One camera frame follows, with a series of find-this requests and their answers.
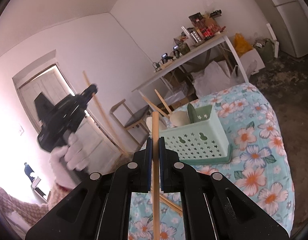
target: round metal bolt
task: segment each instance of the round metal bolt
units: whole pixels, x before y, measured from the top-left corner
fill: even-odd
[[[128,168],[130,168],[130,169],[136,169],[137,168],[137,163],[129,163],[128,165]]]
[[[212,177],[213,177],[213,179],[215,179],[215,180],[221,180],[221,179],[223,179],[223,175],[220,174],[219,172],[214,173],[214,174],[212,175]]]
[[[90,179],[91,180],[98,180],[100,178],[100,174],[98,172],[93,172],[91,175],[90,175]]]
[[[184,167],[183,163],[174,163],[174,167],[177,169],[182,169]]]

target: refrigerator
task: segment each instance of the refrigerator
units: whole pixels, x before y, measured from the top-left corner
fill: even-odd
[[[255,0],[271,24],[279,49],[293,57],[308,54],[308,18],[298,0]]]

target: wall outlet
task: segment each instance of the wall outlet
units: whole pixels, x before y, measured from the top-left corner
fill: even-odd
[[[18,126],[18,133],[19,133],[19,135],[22,135],[24,133],[24,129],[20,124]]]

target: plastic utensil basket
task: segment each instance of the plastic utensil basket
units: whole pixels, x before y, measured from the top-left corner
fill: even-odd
[[[199,122],[160,131],[166,148],[176,151],[181,162],[191,165],[228,163],[232,147],[214,107],[195,110]]]

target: blue floral fabric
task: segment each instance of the blue floral fabric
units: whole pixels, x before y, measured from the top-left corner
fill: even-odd
[[[256,202],[290,234],[294,219],[294,186],[276,115],[251,84],[241,84],[192,102],[195,108],[214,105],[234,150],[230,163],[195,165],[210,175],[220,172]],[[186,111],[186,105],[175,111]],[[179,193],[165,194],[181,206]],[[160,238],[185,239],[182,217],[160,203]],[[133,193],[129,240],[153,238],[150,193]]]

